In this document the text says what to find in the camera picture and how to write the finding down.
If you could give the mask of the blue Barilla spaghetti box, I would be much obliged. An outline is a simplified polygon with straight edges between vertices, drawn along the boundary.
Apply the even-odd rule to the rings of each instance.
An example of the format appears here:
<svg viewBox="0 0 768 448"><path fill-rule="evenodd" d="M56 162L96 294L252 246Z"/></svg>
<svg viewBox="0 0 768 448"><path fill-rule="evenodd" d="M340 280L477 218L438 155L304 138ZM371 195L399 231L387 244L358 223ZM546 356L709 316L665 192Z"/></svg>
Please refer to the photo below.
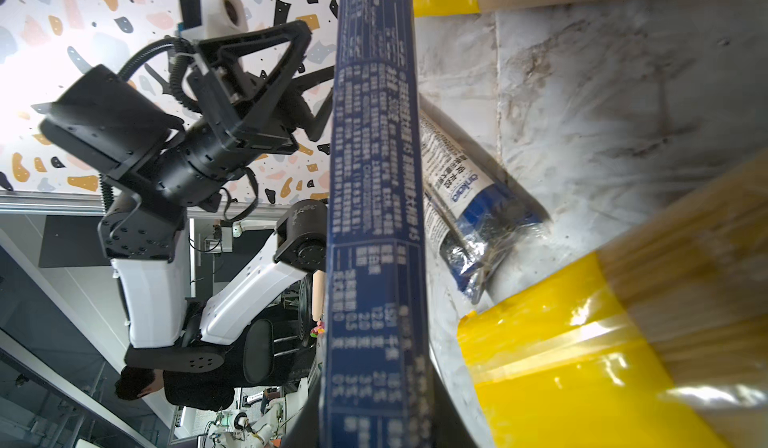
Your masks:
<svg viewBox="0 0 768 448"><path fill-rule="evenodd" d="M324 447L430 447L413 0L340 0L333 86Z"/></svg>

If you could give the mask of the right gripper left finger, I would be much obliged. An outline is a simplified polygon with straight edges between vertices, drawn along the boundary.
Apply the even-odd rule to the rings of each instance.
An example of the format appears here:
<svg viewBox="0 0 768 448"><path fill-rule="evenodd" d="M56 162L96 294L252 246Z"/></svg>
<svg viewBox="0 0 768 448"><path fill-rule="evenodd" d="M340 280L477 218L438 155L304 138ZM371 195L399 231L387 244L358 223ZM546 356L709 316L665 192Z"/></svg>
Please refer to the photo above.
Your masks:
<svg viewBox="0 0 768 448"><path fill-rule="evenodd" d="M319 448L321 435L322 382L313 384L300 412L293 419L293 426L282 438L281 448Z"/></svg>

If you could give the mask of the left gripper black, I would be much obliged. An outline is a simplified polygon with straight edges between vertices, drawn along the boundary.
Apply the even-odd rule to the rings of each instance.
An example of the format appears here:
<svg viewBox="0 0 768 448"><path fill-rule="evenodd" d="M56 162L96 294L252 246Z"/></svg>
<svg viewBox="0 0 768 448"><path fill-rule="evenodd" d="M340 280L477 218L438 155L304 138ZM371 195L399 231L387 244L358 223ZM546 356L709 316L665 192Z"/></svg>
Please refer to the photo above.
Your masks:
<svg viewBox="0 0 768 448"><path fill-rule="evenodd" d="M279 26L207 39L193 44L199 57L190 84L203 118L226 149L290 154L296 150L293 132L322 137L333 109L333 89L316 113L303 93L335 77L330 66L297 78L312 34L300 20ZM285 45L272 71L260 78L240 64L253 53Z"/></svg>

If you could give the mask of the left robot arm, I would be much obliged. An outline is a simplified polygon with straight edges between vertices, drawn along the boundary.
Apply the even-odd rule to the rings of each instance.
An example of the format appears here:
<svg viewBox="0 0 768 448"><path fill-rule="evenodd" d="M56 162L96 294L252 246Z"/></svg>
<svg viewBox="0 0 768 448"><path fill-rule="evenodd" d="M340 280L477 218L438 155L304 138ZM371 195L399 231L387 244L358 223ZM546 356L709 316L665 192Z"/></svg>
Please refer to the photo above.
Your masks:
<svg viewBox="0 0 768 448"><path fill-rule="evenodd" d="M187 42L188 82L201 118L185 128L129 84L130 72L98 65L41 122L52 143L96 169L119 194L98 226L118 274L129 320L129 366L204 373L293 283L326 263L327 208L303 200L281 216L263 249L200 313L186 300L190 274L177 256L188 242L187 212L223 213L221 191L251 178L261 155L298 150L294 133L321 136L332 104L312 112L311 87L332 68L300 74L312 34L300 20L260 31Z"/></svg>

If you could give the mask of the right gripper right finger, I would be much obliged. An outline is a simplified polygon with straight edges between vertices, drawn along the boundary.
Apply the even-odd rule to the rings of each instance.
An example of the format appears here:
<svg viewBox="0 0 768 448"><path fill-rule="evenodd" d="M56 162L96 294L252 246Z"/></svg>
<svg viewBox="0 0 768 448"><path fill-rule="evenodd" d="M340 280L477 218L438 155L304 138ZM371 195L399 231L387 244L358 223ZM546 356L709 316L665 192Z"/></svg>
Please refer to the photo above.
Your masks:
<svg viewBox="0 0 768 448"><path fill-rule="evenodd" d="M494 447L488 422L475 395L459 390L454 395L431 358L434 378L434 447Z"/></svg>

